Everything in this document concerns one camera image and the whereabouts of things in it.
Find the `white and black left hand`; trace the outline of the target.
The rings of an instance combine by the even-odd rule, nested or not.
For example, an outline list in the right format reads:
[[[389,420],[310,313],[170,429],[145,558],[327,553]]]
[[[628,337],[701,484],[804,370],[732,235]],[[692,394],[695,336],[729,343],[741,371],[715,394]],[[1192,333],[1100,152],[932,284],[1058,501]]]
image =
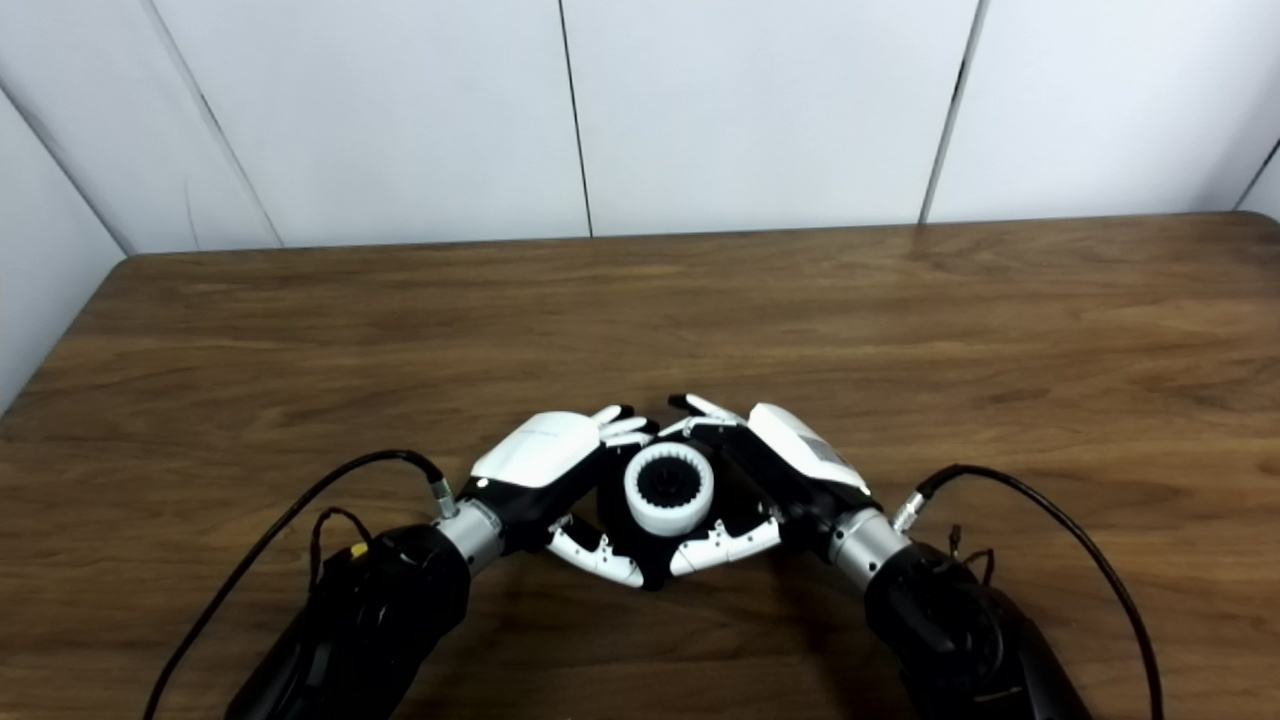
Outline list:
[[[609,405],[591,415],[530,416],[472,465],[461,493],[480,506],[493,529],[486,551],[504,557],[550,547],[577,568],[640,587],[643,571],[632,559],[613,555],[603,539],[589,550],[564,527],[576,502],[603,480],[621,478],[657,432],[655,421],[628,405]]]

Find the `white and black right hand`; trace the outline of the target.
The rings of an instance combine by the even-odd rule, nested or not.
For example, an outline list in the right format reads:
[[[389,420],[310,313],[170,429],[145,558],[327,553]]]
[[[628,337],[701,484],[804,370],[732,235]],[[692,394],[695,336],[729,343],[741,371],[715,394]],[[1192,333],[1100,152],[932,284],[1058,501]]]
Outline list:
[[[852,537],[849,519],[881,512],[855,468],[791,411],[759,402],[740,416],[694,393],[667,402],[687,416],[662,434],[724,455],[768,500],[783,546],[835,565],[838,547]]]

